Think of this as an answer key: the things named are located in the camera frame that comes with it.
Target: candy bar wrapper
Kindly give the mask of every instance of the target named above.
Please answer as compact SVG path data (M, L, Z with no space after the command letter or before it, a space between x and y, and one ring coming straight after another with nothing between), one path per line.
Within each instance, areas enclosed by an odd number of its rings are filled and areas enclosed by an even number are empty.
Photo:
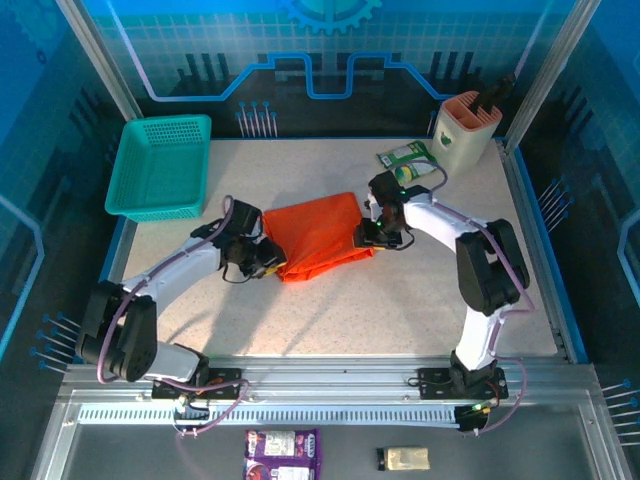
M245 480L319 480L318 430L248 430Z

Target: orange bag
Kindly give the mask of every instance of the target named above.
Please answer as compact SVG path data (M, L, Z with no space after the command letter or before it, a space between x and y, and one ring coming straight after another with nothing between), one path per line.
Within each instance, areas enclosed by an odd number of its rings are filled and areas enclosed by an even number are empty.
M278 270L280 279L302 282L338 265L373 257L372 248L353 246L361 218L351 192L266 212L264 231L287 256Z

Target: green basket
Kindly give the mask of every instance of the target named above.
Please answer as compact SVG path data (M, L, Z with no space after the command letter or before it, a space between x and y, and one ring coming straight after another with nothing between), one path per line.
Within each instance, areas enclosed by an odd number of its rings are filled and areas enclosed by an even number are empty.
M105 210L136 222L202 215L211 119L206 115L128 122L122 132Z

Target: white label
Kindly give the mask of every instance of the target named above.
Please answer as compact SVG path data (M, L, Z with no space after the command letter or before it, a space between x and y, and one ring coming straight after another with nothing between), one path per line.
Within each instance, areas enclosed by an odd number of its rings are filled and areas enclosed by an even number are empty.
M386 155L380 155L380 161L385 167L391 166L391 160L389 160L389 157L387 157Z
M313 458L316 455L316 436L310 433L307 437L307 455Z
M293 457L296 452L296 432L267 432L264 454L274 457Z
M429 160L427 157L418 157L416 160ZM412 164L413 168L416 169L418 175L424 175L425 173L431 173L435 170L435 167L428 165L426 163L414 163Z
M414 152L413 150L411 150L411 147L408 145L405 145L404 147L400 147L400 148L396 148L393 151L393 154L398 158L398 159L402 159L402 157L406 157L407 155L414 155L416 152Z
M258 434L254 431L247 432L247 450L249 450L250 457L254 457L256 455L257 445L258 445Z
M278 480L313 480L308 468L303 467L279 467Z

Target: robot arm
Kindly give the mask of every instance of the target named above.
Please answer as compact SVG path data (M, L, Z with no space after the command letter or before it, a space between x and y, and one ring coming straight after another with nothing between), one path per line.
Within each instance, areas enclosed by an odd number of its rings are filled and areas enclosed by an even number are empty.
M97 285L89 299L76 345L78 356L98 363L109 324L124 299L128 303L105 357L105 369L127 381L165 378L202 386L208 381L208 359L179 345L157 341L160 314L201 279L233 263L245 279L262 278L286 262L280 247L262 235L262 212L234 201L229 221L217 232L220 221L194 230L174 253L149 270L121 284ZM145 281L146 285L138 288Z
M455 209L433 199L424 187L402 188L392 172L376 176L369 187L367 205L371 220L363 219L356 230L357 246L398 249L402 245L401 231L416 229L456 255L458 286L467 303L467 314L460 342L451 353L450 376L458 394L469 393L493 376L503 314L519 299L519 292L502 264L487 258L495 252L474 224L485 227L496 238L527 288L529 274L513 227L506 220L470 222Z

